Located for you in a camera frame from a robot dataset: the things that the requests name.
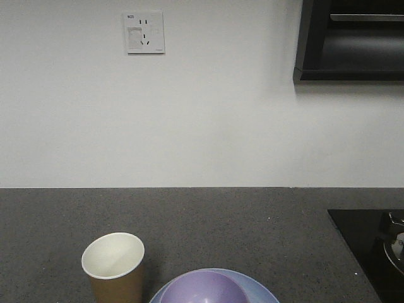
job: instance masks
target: light blue plate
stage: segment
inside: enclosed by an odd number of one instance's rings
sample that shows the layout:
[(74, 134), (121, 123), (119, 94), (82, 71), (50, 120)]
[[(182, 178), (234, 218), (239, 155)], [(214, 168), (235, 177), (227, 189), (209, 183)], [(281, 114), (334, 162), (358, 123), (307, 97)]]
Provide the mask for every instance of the light blue plate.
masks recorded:
[[(214, 271), (215, 273), (221, 273), (233, 279), (242, 287), (243, 291), (245, 291), (250, 303), (279, 303), (275, 296), (268, 289), (263, 287), (262, 284), (258, 283), (256, 280), (250, 278), (249, 276), (243, 275), (242, 273), (238, 273), (232, 270), (224, 270), (221, 268), (203, 268), (201, 270)], [(170, 283), (171, 282), (164, 285), (154, 295), (150, 303), (160, 303), (162, 294)]]

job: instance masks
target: white wall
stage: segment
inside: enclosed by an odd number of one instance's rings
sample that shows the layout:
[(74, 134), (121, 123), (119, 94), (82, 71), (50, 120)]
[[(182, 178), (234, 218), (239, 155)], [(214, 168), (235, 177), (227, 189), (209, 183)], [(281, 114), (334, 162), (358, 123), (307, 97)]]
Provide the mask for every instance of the white wall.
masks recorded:
[[(404, 186), (403, 86), (294, 87), (300, 6), (1, 1), (0, 187)], [(166, 55), (125, 55), (158, 8)]]

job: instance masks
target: purple bowl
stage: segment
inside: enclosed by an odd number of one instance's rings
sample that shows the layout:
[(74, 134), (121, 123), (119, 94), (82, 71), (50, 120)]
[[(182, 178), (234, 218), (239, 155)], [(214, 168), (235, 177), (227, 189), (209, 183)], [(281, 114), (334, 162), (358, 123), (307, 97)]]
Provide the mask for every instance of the purple bowl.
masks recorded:
[(249, 303), (239, 284), (221, 273), (196, 270), (174, 279), (160, 303)]

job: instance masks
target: brown paper cup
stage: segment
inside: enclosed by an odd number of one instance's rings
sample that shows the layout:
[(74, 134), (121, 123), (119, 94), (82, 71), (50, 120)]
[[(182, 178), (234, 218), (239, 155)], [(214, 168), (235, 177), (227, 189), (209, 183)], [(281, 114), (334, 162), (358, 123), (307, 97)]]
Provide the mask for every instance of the brown paper cup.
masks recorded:
[(141, 303), (145, 247), (135, 235), (116, 232), (92, 242), (81, 257), (97, 303)]

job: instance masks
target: electrical outlet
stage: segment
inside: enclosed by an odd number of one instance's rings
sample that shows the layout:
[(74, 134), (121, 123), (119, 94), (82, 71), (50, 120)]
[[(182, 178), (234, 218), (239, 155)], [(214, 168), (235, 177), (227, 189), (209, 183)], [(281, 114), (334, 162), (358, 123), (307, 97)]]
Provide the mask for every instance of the electrical outlet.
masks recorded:
[(161, 10), (124, 13), (123, 18), (128, 54), (165, 53)]

